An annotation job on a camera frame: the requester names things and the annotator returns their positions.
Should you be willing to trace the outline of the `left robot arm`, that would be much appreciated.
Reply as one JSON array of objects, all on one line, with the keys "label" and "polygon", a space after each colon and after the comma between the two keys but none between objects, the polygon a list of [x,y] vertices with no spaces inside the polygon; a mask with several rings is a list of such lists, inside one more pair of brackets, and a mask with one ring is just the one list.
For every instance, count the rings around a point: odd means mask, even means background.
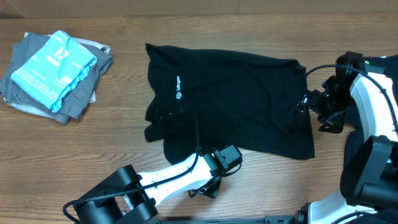
[{"label": "left robot arm", "polygon": [[144,223],[158,214],[157,207],[175,195],[218,195],[222,178],[242,164],[239,149],[228,146],[196,152],[166,169],[137,173],[131,165],[112,173],[72,204],[77,223]]}]

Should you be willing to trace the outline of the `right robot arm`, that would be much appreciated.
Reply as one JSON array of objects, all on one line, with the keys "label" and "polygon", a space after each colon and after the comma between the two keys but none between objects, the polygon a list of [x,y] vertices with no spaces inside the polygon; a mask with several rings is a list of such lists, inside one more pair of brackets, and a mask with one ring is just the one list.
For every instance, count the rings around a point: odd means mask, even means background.
[{"label": "right robot arm", "polygon": [[338,134],[354,105],[361,143],[346,145],[339,189],[287,223],[397,223],[397,57],[346,52],[332,68],[324,90],[306,91],[297,109],[312,110],[320,131]]}]

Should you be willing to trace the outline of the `black polo shirt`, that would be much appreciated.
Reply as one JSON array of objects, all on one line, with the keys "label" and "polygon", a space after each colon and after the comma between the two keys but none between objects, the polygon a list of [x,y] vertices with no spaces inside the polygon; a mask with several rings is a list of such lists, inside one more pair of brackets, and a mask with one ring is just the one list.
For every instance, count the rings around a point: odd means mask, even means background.
[{"label": "black polo shirt", "polygon": [[152,44],[146,52],[155,96],[144,136],[163,141],[169,162],[184,160],[196,143],[314,158],[310,113],[297,110],[307,89],[297,60]]}]

